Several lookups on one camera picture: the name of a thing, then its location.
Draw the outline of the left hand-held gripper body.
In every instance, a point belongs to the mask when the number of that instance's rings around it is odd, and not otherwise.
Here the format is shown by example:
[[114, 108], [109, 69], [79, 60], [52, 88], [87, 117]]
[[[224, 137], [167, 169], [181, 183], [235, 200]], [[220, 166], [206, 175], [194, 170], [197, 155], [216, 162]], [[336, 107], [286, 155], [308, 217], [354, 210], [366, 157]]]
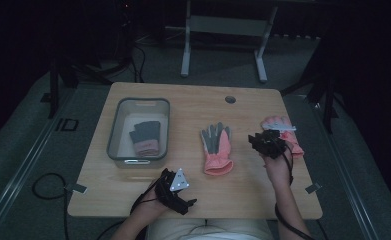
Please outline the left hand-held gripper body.
[[176, 211], [179, 207], [185, 207], [178, 193], [188, 187], [189, 183], [182, 169], [173, 172], [165, 168], [155, 184], [155, 194], [163, 205]]

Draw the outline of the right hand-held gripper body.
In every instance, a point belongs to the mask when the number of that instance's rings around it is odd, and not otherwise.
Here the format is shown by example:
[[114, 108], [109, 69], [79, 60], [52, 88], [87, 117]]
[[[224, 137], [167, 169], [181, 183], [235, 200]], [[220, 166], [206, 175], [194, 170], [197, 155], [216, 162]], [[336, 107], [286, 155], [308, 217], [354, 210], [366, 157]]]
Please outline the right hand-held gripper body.
[[281, 138], [281, 135], [285, 131], [291, 130], [295, 130], [295, 127], [279, 123], [264, 124], [263, 132], [260, 134], [260, 148], [258, 152], [272, 159], [282, 156], [288, 145]]

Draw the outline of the pink padded glove grey palm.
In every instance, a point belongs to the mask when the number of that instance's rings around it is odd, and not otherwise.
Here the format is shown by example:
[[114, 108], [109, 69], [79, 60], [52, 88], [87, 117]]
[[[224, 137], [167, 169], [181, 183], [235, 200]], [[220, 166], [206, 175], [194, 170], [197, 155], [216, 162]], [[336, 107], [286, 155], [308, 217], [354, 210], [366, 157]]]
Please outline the pink padded glove grey palm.
[[204, 173], [221, 176], [231, 172], [234, 163], [229, 158], [231, 153], [231, 130], [221, 122], [210, 125], [201, 131], [201, 140], [205, 153]]

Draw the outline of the grey knit glove label patch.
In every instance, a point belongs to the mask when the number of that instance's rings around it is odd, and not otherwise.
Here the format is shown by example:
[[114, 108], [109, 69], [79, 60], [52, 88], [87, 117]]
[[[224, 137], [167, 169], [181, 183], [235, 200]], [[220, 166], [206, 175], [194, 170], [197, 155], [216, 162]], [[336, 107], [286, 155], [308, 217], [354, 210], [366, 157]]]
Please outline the grey knit glove label patch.
[[135, 151], [158, 151], [160, 127], [159, 121], [145, 121], [135, 124], [134, 130], [130, 132]]

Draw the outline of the grey plastic storage bin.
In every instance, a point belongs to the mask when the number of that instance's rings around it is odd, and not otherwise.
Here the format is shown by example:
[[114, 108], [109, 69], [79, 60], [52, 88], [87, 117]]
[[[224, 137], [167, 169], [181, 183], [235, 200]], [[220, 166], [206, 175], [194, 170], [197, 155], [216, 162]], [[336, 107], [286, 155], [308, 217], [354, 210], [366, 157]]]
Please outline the grey plastic storage bin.
[[[164, 98], [124, 98], [119, 101], [107, 145], [107, 155], [118, 168], [159, 168], [168, 152], [170, 103]], [[159, 121], [158, 156], [136, 155], [130, 132], [134, 125]]]

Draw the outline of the person's right hand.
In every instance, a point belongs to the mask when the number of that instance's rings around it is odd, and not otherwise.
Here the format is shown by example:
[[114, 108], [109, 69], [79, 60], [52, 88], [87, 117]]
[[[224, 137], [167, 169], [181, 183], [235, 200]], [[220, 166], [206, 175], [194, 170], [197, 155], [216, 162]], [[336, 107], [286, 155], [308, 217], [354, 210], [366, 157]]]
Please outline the person's right hand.
[[292, 152], [289, 148], [286, 148], [285, 152], [276, 159], [263, 156], [263, 161], [268, 178], [275, 189], [290, 186]]

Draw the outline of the person's left hand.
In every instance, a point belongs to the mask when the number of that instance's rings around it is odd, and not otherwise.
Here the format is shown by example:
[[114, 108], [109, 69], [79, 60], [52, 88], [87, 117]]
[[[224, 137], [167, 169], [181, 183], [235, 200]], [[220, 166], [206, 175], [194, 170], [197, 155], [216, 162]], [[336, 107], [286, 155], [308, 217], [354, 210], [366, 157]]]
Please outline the person's left hand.
[[141, 200], [136, 201], [132, 214], [139, 217], [156, 219], [168, 210], [169, 208], [158, 201], [156, 197], [145, 196]]

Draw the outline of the person's light trousers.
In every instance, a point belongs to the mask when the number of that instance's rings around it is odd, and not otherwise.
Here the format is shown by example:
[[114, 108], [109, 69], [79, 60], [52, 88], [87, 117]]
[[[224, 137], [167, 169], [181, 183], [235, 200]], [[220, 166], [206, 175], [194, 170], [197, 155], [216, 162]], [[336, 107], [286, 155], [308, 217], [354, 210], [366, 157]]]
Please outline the person's light trousers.
[[146, 240], [274, 240], [264, 219], [160, 219]]

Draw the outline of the black equipment stand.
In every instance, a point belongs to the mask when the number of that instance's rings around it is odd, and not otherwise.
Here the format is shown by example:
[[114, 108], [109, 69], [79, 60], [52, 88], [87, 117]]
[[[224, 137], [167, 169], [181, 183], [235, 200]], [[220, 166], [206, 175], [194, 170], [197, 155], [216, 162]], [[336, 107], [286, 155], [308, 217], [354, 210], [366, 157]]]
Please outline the black equipment stand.
[[49, 92], [43, 95], [41, 101], [47, 102], [50, 106], [49, 119], [52, 119], [59, 110], [59, 79], [62, 79], [67, 87], [76, 88], [79, 80], [75, 72], [81, 72], [92, 82], [111, 85], [112, 81], [107, 76], [124, 70], [133, 61], [130, 56], [124, 56], [118, 61], [116, 66], [96, 71], [60, 46], [53, 45], [48, 50], [48, 53], [51, 57]]
[[329, 36], [323, 36], [310, 60], [308, 61], [298, 82], [280, 91], [281, 96], [286, 96], [297, 89], [312, 85], [307, 94], [307, 101], [319, 105], [324, 100], [323, 125], [329, 134], [332, 133], [333, 99], [335, 89], [336, 64], [333, 63], [335, 53], [332, 47], [333, 41]]

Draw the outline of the white metal table frame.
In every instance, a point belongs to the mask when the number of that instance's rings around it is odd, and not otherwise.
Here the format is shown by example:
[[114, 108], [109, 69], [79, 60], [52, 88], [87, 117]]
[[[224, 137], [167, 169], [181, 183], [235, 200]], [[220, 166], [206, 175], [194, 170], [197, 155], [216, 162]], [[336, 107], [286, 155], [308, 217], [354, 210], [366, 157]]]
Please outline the white metal table frame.
[[271, 35], [278, 7], [273, 6], [271, 8], [267, 20], [254, 20], [193, 15], [191, 13], [191, 3], [192, 0], [186, 0], [185, 42], [180, 75], [182, 77], [189, 76], [191, 59], [190, 41], [192, 32], [252, 36], [261, 38], [261, 43], [259, 47], [254, 50], [253, 54], [259, 81], [266, 83], [268, 81], [268, 76], [263, 61], [263, 55]]

